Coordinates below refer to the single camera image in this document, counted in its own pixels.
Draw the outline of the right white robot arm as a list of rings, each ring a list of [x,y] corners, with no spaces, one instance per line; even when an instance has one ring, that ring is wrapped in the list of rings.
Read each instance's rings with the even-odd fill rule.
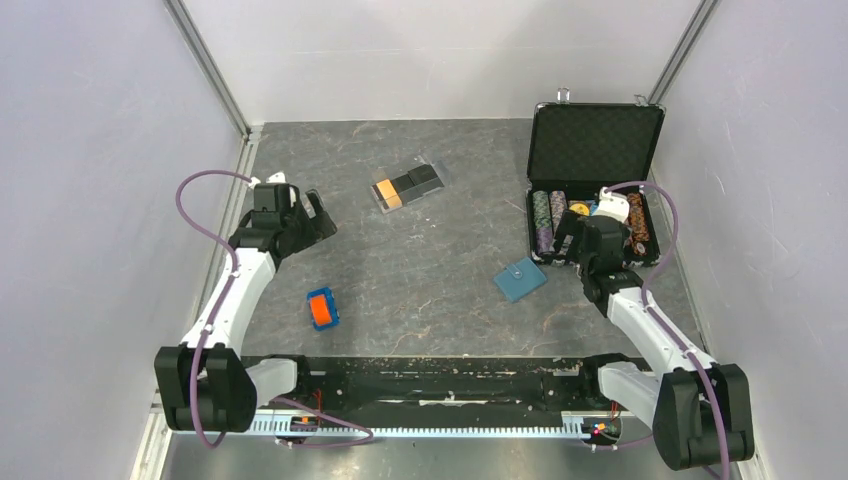
[[[656,305],[641,277],[624,265],[628,227],[609,216],[565,213],[555,238],[571,239],[584,294],[636,346],[651,368],[622,354],[585,360],[577,382],[591,408],[614,401],[650,427],[673,470],[751,459],[755,453],[749,381],[689,341]]]

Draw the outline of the clear acrylic card tray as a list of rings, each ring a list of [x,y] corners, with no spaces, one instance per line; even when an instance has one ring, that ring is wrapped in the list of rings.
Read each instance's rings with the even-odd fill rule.
[[[400,165],[378,170],[369,192],[386,214],[433,195],[450,183],[451,175],[443,161],[418,154]]]

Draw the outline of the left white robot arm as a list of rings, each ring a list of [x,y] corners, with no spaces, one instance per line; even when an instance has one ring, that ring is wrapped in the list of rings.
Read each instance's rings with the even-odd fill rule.
[[[296,356],[271,355],[247,367],[241,354],[260,297],[286,258],[334,235],[320,194],[286,183],[260,183],[253,207],[227,241],[213,296],[176,346],[154,359],[168,426],[174,431],[242,433],[276,398],[306,405],[314,381]]]

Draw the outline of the blue card holder wallet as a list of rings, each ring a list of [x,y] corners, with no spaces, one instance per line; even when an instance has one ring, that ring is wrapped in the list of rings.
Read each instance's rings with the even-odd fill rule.
[[[543,286],[547,277],[530,257],[525,257],[507,265],[493,282],[507,301],[516,303]]]

